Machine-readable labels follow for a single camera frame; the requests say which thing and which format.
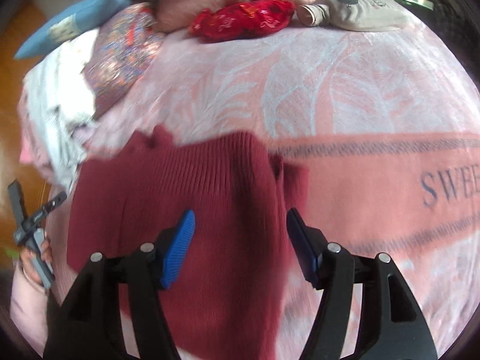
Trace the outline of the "left forearm pink sleeve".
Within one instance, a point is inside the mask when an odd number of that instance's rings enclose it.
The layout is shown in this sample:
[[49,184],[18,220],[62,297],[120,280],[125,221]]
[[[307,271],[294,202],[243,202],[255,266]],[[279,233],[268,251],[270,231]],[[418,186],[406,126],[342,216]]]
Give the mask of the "left forearm pink sleeve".
[[13,276],[10,318],[35,352],[43,358],[47,343],[47,303],[49,292],[30,279],[18,264]]

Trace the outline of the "left hand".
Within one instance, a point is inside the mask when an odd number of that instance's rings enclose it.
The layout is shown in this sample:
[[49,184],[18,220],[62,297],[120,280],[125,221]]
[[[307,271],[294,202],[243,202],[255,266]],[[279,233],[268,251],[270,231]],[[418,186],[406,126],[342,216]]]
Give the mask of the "left hand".
[[[24,269],[24,274],[30,278],[33,282],[43,286],[40,275],[38,275],[32,262],[36,258],[37,254],[30,248],[24,246],[19,252],[19,259]],[[44,241],[41,243],[41,260],[46,263],[52,263],[52,248],[50,245],[50,238],[47,232],[44,232]]]

